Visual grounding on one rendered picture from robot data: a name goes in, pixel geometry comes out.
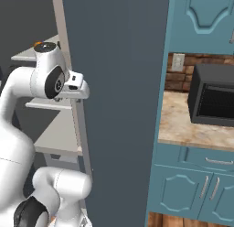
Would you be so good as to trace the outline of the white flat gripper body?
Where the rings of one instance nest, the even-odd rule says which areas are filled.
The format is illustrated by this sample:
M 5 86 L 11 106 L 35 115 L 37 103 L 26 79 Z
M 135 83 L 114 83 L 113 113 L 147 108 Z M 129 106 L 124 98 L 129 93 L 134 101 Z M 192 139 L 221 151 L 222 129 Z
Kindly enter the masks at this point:
M 87 82 L 83 81 L 81 86 L 65 85 L 57 98 L 66 99 L 88 99 L 90 96 L 90 88 Z

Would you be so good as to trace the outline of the pale grey freezer rack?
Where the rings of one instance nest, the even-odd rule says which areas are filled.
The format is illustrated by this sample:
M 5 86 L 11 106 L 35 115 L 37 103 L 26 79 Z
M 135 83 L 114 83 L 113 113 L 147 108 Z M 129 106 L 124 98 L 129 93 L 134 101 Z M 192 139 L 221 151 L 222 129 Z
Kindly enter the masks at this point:
M 35 143 L 36 151 L 61 156 L 82 155 L 71 110 L 62 110 Z
M 63 38 L 59 38 L 58 35 L 47 39 L 47 42 L 60 42 L 60 46 L 61 46 L 61 50 L 63 52 L 63 56 L 65 58 L 67 67 L 69 69 L 71 69 L 71 59 L 70 59 L 70 53 L 69 53 L 69 42 L 68 42 L 68 38 L 63 37 Z M 15 56 L 13 56 L 11 58 L 11 60 L 13 61 L 35 61 L 36 60 L 36 56 L 35 56 L 35 52 L 33 48 L 24 50 L 18 54 L 16 54 Z
M 34 98 L 26 103 L 26 107 L 61 111 L 70 110 L 71 104 L 69 99 L 62 99 L 56 102 L 55 100 Z

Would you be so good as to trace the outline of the grey freezer door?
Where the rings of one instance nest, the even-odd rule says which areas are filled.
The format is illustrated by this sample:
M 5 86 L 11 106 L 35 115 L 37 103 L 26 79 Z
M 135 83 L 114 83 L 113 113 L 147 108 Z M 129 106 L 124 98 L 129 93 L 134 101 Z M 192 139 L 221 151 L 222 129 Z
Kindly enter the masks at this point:
M 169 0 L 54 0 L 66 62 L 83 74 L 93 227 L 144 227 Z

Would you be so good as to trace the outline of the teal base cupboard door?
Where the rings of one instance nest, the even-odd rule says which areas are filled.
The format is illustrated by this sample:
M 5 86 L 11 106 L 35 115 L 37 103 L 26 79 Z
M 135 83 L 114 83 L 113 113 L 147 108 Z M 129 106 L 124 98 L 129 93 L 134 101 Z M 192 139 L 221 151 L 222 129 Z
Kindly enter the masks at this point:
M 220 178 L 217 193 L 213 200 L 209 197 Z M 198 219 L 227 226 L 234 226 L 234 176 L 215 173 L 210 181 Z
M 210 182 L 213 174 L 192 169 L 153 165 L 147 210 L 195 220 L 207 192 L 206 189 L 203 199 L 199 198 L 205 176 L 209 176 Z

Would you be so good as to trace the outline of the dark grey fridge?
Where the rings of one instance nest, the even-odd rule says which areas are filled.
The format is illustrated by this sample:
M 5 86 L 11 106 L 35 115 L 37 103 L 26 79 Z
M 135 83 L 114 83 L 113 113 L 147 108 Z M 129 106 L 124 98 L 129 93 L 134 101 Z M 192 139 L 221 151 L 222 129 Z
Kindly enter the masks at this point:
M 9 65 L 28 65 L 30 61 L 13 61 L 16 54 L 29 49 L 39 39 L 58 35 L 68 37 L 62 0 L 0 0 L 0 37 L 7 52 L 0 64 L 9 72 Z M 26 108 L 22 99 L 14 111 L 13 126 L 37 140 L 59 114 L 56 111 Z

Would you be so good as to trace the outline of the black microwave oven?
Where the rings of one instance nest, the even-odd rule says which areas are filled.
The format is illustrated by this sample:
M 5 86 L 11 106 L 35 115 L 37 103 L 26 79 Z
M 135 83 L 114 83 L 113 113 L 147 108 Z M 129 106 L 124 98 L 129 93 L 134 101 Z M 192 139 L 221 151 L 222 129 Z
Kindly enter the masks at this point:
M 193 124 L 234 127 L 234 66 L 196 64 L 187 104 Z

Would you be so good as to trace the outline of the teal drawer front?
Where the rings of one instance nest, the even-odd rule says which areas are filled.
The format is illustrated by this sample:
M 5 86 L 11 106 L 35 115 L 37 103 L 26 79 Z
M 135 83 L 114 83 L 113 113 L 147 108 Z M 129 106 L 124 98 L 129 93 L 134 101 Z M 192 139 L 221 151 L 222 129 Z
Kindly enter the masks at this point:
M 234 173 L 233 152 L 182 146 L 179 162 L 199 168 Z

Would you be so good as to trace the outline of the white wall socket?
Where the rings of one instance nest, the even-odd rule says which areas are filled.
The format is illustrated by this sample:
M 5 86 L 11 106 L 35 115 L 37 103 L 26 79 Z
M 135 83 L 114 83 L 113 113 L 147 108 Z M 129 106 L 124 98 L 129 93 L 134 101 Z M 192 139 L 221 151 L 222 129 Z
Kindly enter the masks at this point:
M 185 55 L 182 53 L 174 53 L 172 59 L 172 71 L 182 71 L 185 62 Z

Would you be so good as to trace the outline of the teal wall cupboard door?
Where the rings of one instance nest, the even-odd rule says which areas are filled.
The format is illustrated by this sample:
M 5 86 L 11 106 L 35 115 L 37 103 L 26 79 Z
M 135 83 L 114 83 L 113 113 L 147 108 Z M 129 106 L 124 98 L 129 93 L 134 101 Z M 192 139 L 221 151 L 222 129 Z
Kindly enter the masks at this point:
M 233 55 L 234 0 L 172 0 L 170 52 Z

